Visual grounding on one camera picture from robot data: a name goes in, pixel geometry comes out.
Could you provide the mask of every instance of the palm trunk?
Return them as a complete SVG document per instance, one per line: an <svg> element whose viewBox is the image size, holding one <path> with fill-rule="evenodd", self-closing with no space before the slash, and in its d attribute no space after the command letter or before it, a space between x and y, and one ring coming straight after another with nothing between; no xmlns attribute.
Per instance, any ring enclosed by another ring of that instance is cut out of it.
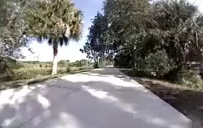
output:
<svg viewBox="0 0 203 128"><path fill-rule="evenodd" d="M57 74L57 53L58 53L58 45L53 46L53 70L52 70L52 75Z"/></svg>

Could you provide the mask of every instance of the bush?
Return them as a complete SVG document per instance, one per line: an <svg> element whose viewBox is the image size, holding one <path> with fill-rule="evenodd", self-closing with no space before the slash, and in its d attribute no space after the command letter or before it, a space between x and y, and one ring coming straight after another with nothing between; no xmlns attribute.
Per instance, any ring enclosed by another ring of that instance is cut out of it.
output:
<svg viewBox="0 0 203 128"><path fill-rule="evenodd" d="M203 79L197 71L183 70L177 77L179 78L178 82L180 84L189 88L203 90Z"/></svg>
<svg viewBox="0 0 203 128"><path fill-rule="evenodd" d="M67 72L67 73L72 72L71 67L67 67L66 72Z"/></svg>
<svg viewBox="0 0 203 128"><path fill-rule="evenodd" d="M99 64L97 62L94 63L93 65L94 68L99 68Z"/></svg>
<svg viewBox="0 0 203 128"><path fill-rule="evenodd" d="M164 76L175 67L164 51L150 53L144 59L137 58L136 62L139 71L156 77Z"/></svg>

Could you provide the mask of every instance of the road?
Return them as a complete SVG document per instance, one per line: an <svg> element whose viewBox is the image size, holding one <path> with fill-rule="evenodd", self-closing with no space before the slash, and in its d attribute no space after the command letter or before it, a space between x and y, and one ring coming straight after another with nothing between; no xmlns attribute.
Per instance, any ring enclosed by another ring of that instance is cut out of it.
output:
<svg viewBox="0 0 203 128"><path fill-rule="evenodd" d="M0 92L2 128L191 128L191 121L116 68Z"/></svg>

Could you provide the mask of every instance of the sky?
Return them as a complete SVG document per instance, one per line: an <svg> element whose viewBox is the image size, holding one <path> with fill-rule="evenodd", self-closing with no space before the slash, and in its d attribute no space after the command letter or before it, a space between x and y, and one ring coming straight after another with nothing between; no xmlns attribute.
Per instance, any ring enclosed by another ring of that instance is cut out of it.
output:
<svg viewBox="0 0 203 128"><path fill-rule="evenodd" d="M203 12L203 0L188 0L199 7L199 10ZM83 14L83 36L78 42L69 42L68 46L59 47L58 60L70 60L71 62L86 59L86 55L82 54L79 49L83 48L87 40L89 33L89 27L91 26L91 20L101 11L103 0L73 0L76 7L79 8ZM24 60L38 60L38 61L52 61L53 49L47 45L46 42L38 43L37 41L31 41L29 47L34 53L31 53L27 48L22 49L23 55L26 57Z"/></svg>

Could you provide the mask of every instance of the concrete road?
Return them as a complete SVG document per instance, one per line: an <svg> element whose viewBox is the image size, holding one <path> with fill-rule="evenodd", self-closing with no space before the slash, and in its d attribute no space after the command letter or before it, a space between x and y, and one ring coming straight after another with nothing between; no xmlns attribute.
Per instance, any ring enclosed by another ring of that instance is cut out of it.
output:
<svg viewBox="0 0 203 128"><path fill-rule="evenodd" d="M0 92L2 128L191 128L191 121L115 68Z"/></svg>

